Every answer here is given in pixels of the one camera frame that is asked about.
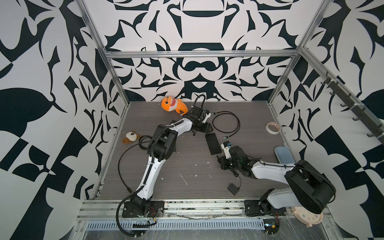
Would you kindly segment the small brown plush toy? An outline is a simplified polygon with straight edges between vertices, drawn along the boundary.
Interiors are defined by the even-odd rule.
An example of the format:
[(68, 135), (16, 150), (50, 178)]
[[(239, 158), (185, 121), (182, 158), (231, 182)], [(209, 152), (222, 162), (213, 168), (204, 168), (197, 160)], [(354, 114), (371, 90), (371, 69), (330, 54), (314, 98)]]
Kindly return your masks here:
[(123, 138), (123, 144), (131, 144), (138, 140), (141, 136), (138, 135), (135, 131), (126, 133), (125, 137)]

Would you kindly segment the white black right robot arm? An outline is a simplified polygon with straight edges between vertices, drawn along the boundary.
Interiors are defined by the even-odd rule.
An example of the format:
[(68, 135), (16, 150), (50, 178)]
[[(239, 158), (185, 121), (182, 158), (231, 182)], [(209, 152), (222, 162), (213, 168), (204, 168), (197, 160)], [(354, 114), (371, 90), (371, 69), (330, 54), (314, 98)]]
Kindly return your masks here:
[(272, 164), (251, 159), (239, 146), (229, 141), (221, 145), (225, 155), (218, 159), (222, 170), (257, 180), (272, 180), (288, 185), (285, 189), (269, 189), (259, 200), (260, 215), (273, 210), (303, 207), (311, 213), (321, 214), (336, 197), (336, 188), (328, 178), (310, 163), (300, 160), (293, 164)]

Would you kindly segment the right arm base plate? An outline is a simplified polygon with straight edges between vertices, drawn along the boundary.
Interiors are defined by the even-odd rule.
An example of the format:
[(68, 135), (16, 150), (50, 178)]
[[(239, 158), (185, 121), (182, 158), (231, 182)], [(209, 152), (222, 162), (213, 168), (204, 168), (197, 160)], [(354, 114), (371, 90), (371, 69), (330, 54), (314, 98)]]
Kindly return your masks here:
[(286, 208), (275, 209), (267, 200), (245, 200), (245, 215), (248, 217), (286, 215)]

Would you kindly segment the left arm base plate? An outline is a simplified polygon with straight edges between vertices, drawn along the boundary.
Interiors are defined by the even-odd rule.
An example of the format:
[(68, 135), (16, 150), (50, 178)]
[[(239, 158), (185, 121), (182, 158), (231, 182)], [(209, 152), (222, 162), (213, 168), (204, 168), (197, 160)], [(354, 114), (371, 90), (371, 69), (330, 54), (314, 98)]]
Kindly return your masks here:
[(124, 203), (122, 217), (156, 217), (158, 214), (162, 214), (164, 212), (164, 206), (164, 201), (150, 201), (142, 203), (127, 201)]

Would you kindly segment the aluminium frame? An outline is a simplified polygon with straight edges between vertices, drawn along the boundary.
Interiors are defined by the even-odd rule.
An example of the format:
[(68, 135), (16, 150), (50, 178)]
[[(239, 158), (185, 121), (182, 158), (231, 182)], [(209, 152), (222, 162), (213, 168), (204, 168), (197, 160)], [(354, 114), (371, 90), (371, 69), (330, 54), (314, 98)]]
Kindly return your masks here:
[[(127, 131), (179, 120), (171, 96), (211, 112), (213, 132), (276, 164), (287, 146), (336, 188), (334, 214), (384, 204), (384, 145), (322, 85), (338, 79), (384, 123), (383, 1), (79, 1), (130, 106)], [(268, 122), (281, 132), (271, 135)]]

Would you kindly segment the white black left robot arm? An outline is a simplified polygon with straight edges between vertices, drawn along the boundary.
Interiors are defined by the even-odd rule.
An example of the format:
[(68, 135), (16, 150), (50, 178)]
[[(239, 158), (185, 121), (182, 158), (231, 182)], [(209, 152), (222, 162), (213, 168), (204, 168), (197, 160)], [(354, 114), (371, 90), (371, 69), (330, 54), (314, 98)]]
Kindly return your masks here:
[(148, 164), (139, 187), (130, 203), (141, 211), (149, 207), (153, 196), (156, 180), (163, 164), (174, 152), (177, 138), (188, 132), (201, 132), (208, 134), (213, 131), (208, 119), (211, 117), (208, 110), (193, 107), (189, 112), (169, 125), (158, 125), (148, 149)]

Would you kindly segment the white double-sided tape roll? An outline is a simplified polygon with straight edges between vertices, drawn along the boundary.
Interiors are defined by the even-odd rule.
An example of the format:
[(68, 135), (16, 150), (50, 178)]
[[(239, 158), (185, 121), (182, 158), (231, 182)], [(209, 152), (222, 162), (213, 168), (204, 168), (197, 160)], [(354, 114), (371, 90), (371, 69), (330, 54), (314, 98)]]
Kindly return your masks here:
[(271, 135), (277, 135), (281, 132), (281, 127), (276, 122), (268, 122), (266, 125), (266, 131)]

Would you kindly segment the blue glasses case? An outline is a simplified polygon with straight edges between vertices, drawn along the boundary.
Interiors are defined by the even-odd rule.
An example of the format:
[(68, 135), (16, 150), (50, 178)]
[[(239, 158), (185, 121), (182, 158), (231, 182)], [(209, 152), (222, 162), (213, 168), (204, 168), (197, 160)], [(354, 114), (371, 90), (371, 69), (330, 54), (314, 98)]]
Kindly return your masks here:
[(278, 146), (275, 147), (274, 151), (276, 158), (280, 164), (290, 165), (296, 163), (291, 151), (287, 147)]

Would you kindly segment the cream round wall clock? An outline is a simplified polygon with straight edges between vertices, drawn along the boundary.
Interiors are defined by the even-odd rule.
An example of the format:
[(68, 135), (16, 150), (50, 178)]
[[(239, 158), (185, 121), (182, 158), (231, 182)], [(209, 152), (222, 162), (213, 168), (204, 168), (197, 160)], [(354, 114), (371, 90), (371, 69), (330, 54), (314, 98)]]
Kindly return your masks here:
[(304, 207), (292, 207), (292, 213), (301, 223), (306, 225), (308, 228), (320, 224), (324, 218), (323, 213), (314, 214)]

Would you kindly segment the orange plush fish toy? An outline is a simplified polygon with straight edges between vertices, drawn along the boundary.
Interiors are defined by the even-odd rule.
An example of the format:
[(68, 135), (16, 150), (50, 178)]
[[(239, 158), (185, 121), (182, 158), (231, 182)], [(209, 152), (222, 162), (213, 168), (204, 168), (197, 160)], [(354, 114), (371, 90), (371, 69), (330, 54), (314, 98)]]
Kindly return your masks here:
[(181, 99), (176, 99), (171, 96), (166, 96), (161, 101), (161, 107), (167, 112), (176, 111), (180, 115), (185, 115), (189, 111), (187, 105), (183, 103)]

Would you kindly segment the grey wall hook rail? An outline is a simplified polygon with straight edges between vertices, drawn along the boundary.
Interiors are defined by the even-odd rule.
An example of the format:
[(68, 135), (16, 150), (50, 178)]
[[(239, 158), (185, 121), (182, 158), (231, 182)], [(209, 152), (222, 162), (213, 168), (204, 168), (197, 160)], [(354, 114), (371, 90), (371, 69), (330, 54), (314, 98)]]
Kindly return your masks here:
[(354, 113), (353, 121), (361, 122), (370, 133), (369, 138), (376, 138), (382, 145), (384, 144), (384, 123), (359, 100), (343, 83), (338, 79), (332, 79), (329, 72), (326, 73), (326, 79), (322, 85), (331, 88), (331, 96), (338, 96), (343, 102), (342, 108), (350, 110)]

